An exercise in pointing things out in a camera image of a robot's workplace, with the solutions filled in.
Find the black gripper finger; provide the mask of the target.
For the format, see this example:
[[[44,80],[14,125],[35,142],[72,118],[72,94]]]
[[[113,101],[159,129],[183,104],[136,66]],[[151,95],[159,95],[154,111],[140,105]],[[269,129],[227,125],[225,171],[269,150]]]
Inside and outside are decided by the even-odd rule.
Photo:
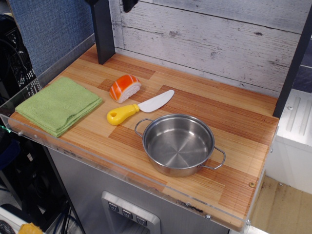
[[[85,0],[88,4],[96,4],[98,0]]]
[[[122,0],[123,11],[130,12],[137,3],[138,0]]]

